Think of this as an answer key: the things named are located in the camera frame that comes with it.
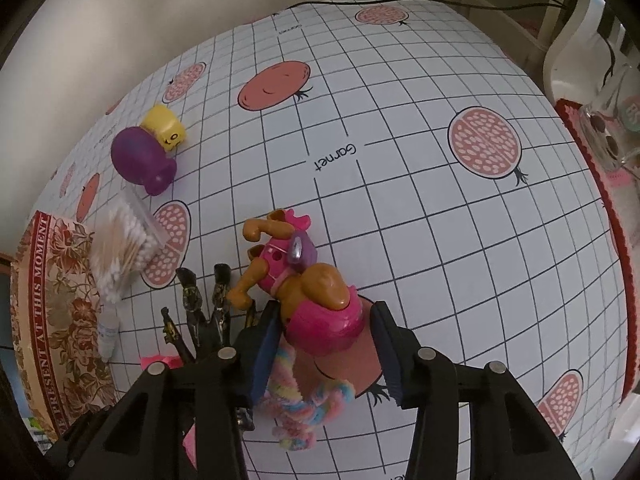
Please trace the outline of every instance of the small bottle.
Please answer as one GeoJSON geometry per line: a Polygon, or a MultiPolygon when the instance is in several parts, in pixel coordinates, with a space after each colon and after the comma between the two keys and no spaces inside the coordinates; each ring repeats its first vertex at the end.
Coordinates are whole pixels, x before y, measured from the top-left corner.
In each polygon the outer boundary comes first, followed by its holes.
{"type": "Polygon", "coordinates": [[[113,354],[118,336],[118,314],[113,303],[105,303],[98,316],[98,354],[107,362],[113,354]]]}

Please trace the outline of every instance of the floral pattern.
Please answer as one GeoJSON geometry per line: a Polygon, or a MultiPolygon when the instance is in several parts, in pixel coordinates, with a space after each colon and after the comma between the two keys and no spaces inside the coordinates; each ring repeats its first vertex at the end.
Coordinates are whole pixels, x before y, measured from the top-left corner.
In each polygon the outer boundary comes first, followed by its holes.
{"type": "MultiPolygon", "coordinates": [[[[46,405],[35,402],[33,395],[32,388],[41,385],[37,375],[30,374],[29,370],[37,364],[30,350],[26,354],[23,351],[23,346],[32,346],[32,342],[26,340],[31,336],[29,313],[24,315],[24,310],[31,307],[27,275],[32,234],[33,221],[20,242],[17,262],[12,269],[12,331],[20,377],[31,411],[47,436],[55,440],[59,436],[59,431],[54,430],[55,421],[50,413],[44,416],[46,405]]],[[[49,219],[44,316],[56,388],[69,424],[86,410],[97,411],[115,403],[110,369],[97,352],[99,298],[88,259],[92,238],[93,234],[82,224],[54,216],[49,219]]]]}

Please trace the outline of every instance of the yellow toy block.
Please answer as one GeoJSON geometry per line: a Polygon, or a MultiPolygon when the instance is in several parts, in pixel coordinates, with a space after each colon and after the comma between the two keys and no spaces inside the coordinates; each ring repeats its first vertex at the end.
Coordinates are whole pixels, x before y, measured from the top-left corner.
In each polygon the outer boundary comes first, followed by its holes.
{"type": "Polygon", "coordinates": [[[164,105],[156,104],[149,110],[140,126],[152,134],[170,152],[187,138],[187,132],[175,114],[164,105]]]}

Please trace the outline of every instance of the garnet text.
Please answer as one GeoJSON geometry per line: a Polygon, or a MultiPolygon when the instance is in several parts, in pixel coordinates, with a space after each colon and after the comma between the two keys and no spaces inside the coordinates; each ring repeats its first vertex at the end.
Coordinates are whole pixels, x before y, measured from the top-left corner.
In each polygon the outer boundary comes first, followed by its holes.
{"type": "Polygon", "coordinates": [[[324,156],[323,158],[319,158],[314,162],[314,164],[316,165],[316,171],[322,171],[322,168],[324,168],[327,164],[333,162],[334,160],[338,160],[342,156],[354,155],[355,153],[356,147],[354,144],[347,144],[344,148],[338,148],[337,150],[335,150],[335,155],[333,153],[330,153],[329,155],[324,156]]]}

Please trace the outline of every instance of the orange toy figure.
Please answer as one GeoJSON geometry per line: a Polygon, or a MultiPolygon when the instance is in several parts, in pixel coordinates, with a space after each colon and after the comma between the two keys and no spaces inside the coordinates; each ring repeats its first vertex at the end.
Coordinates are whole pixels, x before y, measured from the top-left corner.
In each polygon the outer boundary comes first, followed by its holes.
{"type": "Polygon", "coordinates": [[[324,356],[349,348],[365,319],[356,288],[347,286],[335,267],[316,263],[316,248],[306,234],[310,225],[309,216],[296,217],[293,209],[244,222],[246,240],[258,242],[262,233],[271,239],[249,249],[251,264],[226,298],[247,310],[252,304],[247,292],[260,286],[280,302],[287,341],[310,355],[324,356]]]}

